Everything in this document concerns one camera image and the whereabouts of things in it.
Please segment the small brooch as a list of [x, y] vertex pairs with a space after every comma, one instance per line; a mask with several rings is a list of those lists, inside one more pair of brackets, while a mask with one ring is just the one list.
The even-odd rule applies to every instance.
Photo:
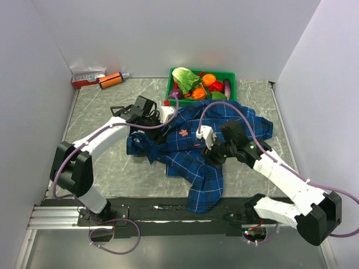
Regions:
[[186, 137], [186, 136], [188, 136], [188, 130], [182, 129], [179, 131], [178, 134], [181, 135], [182, 137]]

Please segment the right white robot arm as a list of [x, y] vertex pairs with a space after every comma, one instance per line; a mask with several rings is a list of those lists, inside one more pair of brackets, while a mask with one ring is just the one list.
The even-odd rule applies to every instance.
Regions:
[[263, 140], [250, 140], [239, 122], [221, 125], [222, 138], [210, 126], [202, 125], [196, 137], [204, 140], [202, 155], [207, 164], [220, 167], [234, 157], [278, 187], [290, 203], [256, 194], [245, 204], [245, 217], [251, 223], [269, 219], [296, 229], [308, 243], [319, 246], [341, 223], [342, 199], [335, 193], [309, 185], [300, 179]]

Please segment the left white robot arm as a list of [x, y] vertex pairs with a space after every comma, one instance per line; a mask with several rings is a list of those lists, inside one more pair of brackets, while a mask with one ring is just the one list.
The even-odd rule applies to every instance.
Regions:
[[50, 171], [53, 197], [59, 198], [56, 190], [60, 187], [68, 191], [67, 198], [74, 198], [86, 207], [96, 224], [107, 224], [111, 203], [93, 185], [97, 158], [137, 131], [144, 132], [154, 142], [163, 142], [178, 109], [178, 106], [158, 106], [143, 96], [128, 106], [112, 106], [112, 117], [103, 126], [73, 143], [63, 141], [57, 146]]

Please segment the red onion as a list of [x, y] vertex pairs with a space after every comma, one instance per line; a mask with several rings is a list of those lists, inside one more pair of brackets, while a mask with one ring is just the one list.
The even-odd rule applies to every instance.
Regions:
[[184, 95], [182, 93], [182, 91], [180, 89], [177, 88], [173, 88], [170, 92], [169, 92], [169, 98], [174, 98], [176, 97], [177, 99], [183, 99]]

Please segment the napa cabbage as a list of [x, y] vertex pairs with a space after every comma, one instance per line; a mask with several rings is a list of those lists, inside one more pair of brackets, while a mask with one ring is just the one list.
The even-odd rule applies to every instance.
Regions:
[[202, 78], [194, 74], [190, 69], [184, 67], [175, 68], [172, 71], [174, 81], [182, 93], [188, 94], [198, 88], [202, 82]]

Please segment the green pepper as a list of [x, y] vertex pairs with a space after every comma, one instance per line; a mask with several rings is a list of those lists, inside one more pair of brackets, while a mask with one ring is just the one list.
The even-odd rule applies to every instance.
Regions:
[[219, 91], [213, 91], [210, 95], [212, 100], [228, 100], [227, 97]]

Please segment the orange pumpkin toy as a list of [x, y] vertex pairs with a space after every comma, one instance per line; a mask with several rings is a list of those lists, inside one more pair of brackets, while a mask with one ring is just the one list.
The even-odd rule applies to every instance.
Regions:
[[191, 94], [193, 100], [205, 100], [207, 98], [207, 92], [205, 89], [198, 87], [194, 89]]

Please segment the orange cylinder bottle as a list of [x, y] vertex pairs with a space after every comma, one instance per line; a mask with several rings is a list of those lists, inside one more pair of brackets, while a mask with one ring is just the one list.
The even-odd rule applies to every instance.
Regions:
[[130, 76], [129, 73], [117, 72], [109, 76], [101, 77], [98, 84], [101, 89], [106, 89], [114, 85], [118, 85], [124, 81], [124, 79]]

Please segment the red bell pepper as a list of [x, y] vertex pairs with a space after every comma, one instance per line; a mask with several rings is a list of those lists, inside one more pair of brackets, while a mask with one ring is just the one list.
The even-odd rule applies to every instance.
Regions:
[[224, 89], [224, 84], [220, 81], [214, 81], [210, 86], [209, 86], [209, 92], [223, 92]]

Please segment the purple eggplant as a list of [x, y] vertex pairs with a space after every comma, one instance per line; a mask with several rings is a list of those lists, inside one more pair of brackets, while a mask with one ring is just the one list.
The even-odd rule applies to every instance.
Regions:
[[226, 96], [227, 100], [231, 98], [232, 84], [229, 79], [223, 80], [223, 94]]

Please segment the green plastic crate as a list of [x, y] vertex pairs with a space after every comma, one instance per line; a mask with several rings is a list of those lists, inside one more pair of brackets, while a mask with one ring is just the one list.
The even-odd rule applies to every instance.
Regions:
[[[169, 80], [168, 80], [168, 87], [167, 87], [167, 93], [166, 93], [166, 98], [167, 100], [165, 101], [166, 104], [169, 104], [169, 105], [175, 105], [176, 104], [176, 101], [173, 99], [173, 98], [169, 98], [169, 92], [173, 89], [173, 88], [178, 88], [178, 85], [177, 83], [174, 81], [173, 79], [173, 76], [172, 76], [172, 71], [174, 70], [175, 68], [172, 68], [170, 70], [170, 73], [169, 73]], [[235, 74], [233, 72], [225, 72], [225, 71], [203, 71], [203, 70], [200, 70], [200, 69], [190, 69], [194, 74], [200, 76], [201, 78], [203, 77], [203, 75], [205, 74], [208, 74], [208, 73], [211, 73], [213, 74], [216, 78], [217, 78], [217, 81], [220, 81], [220, 82], [223, 82], [224, 79], [229, 79], [231, 84], [232, 84], [232, 92], [231, 92], [231, 98], [229, 99], [230, 101], [236, 101], [237, 100], [237, 93], [236, 93], [236, 77], [235, 77]], [[207, 87], [204, 87], [202, 85], [202, 82], [200, 84], [201, 88], [205, 89], [206, 92], [207, 92], [207, 98], [205, 100], [211, 100], [211, 95], [210, 95], [210, 92], [209, 92], [209, 88]], [[187, 106], [187, 105], [190, 105], [196, 101], [199, 101], [199, 100], [193, 100], [192, 97], [191, 97], [191, 94], [192, 92], [189, 92], [188, 94], [185, 94], [184, 95], [184, 98], [183, 99], [180, 99], [179, 100], [179, 105], [180, 106]]]

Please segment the orange fruit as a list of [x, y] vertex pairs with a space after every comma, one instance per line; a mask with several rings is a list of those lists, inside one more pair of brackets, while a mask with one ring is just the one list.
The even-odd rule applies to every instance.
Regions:
[[204, 87], [209, 87], [211, 84], [213, 84], [215, 81], [217, 80], [217, 78], [211, 74], [211, 73], [208, 73], [208, 74], [205, 74], [203, 75], [202, 77], [202, 85]]

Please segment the red white carton box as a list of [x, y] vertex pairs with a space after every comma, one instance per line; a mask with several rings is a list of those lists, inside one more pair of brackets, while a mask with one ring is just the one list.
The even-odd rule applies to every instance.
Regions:
[[75, 88], [97, 84], [105, 76], [103, 67], [73, 68], [71, 72], [71, 83]]

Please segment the black folding frame stand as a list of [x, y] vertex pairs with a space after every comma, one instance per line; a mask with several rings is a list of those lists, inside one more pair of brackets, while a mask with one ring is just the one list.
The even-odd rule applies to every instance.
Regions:
[[131, 108], [132, 108], [132, 105], [128, 105], [128, 106], [111, 106], [110, 110], [111, 110], [112, 116], [120, 117], [122, 114], [128, 113]]

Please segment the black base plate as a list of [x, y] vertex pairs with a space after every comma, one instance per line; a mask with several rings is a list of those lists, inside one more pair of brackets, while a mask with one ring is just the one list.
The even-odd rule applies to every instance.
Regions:
[[287, 198], [222, 198], [206, 213], [186, 209], [185, 198], [114, 198], [107, 213], [96, 216], [71, 199], [46, 199], [43, 207], [75, 208], [75, 225], [89, 228], [95, 242], [141, 236], [214, 235], [242, 236], [243, 227], [259, 231], [279, 222], [301, 230], [301, 214]]

